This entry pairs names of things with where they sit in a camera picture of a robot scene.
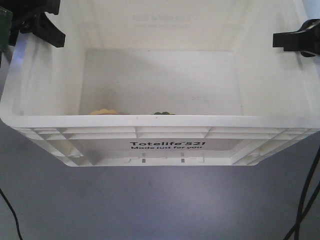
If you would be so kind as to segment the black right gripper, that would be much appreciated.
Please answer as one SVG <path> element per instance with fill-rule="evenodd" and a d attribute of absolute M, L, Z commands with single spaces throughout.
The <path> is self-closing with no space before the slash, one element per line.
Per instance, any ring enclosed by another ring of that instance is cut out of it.
<path fill-rule="evenodd" d="M 298 31 L 274 33 L 273 48 L 284 52 L 300 52 L 303 57 L 320 55 L 320 20 L 308 19 Z"/>

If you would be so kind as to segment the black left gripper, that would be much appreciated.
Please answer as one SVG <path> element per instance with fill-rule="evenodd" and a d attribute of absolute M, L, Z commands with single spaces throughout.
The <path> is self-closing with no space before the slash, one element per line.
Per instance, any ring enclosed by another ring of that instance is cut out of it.
<path fill-rule="evenodd" d="M 10 0 L 8 10 L 12 12 L 12 24 L 8 44 L 15 46 L 20 33 L 32 33 L 56 48 L 63 48 L 66 35 L 46 15 L 57 16 L 60 4 L 59 0 Z"/>

